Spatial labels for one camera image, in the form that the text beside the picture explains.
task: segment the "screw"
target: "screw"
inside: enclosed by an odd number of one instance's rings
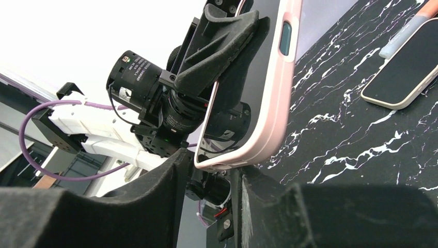
[[[230,226],[231,226],[231,220],[224,221],[224,229],[225,230],[229,229]]]
[[[230,13],[236,13],[236,7],[234,5],[230,7]]]

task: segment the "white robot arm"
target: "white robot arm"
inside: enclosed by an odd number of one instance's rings
[[[118,158],[147,171],[166,160],[145,151],[130,132],[131,125],[119,119],[113,110],[86,106],[90,99],[74,91],[62,99],[79,100],[83,104],[55,106],[49,119],[65,134],[85,134],[88,139],[81,144],[86,152]],[[138,113],[133,110],[118,112],[126,120],[137,120]]]

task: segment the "phone side button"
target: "phone side button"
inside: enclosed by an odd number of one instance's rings
[[[418,90],[417,90],[418,93],[421,93],[421,92],[423,91],[423,85],[424,85],[424,83],[422,83],[422,84],[420,85],[420,87],[418,88]]]
[[[290,42],[292,39],[292,25],[288,22],[283,22],[283,29],[281,30],[281,38],[280,38],[280,52],[288,56],[290,49]]]

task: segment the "table top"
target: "table top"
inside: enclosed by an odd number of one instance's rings
[[[413,185],[437,201],[437,80],[399,111],[360,97],[384,64],[379,50],[422,4],[359,0],[297,62],[285,142],[258,165],[265,174],[282,184]]]

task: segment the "phone on table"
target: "phone on table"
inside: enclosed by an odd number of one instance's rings
[[[438,18],[423,23],[365,86],[361,97],[388,109],[407,107],[438,75]]]
[[[242,0],[259,11],[252,39],[213,85],[195,166],[219,171],[259,163],[286,132],[302,0]]]

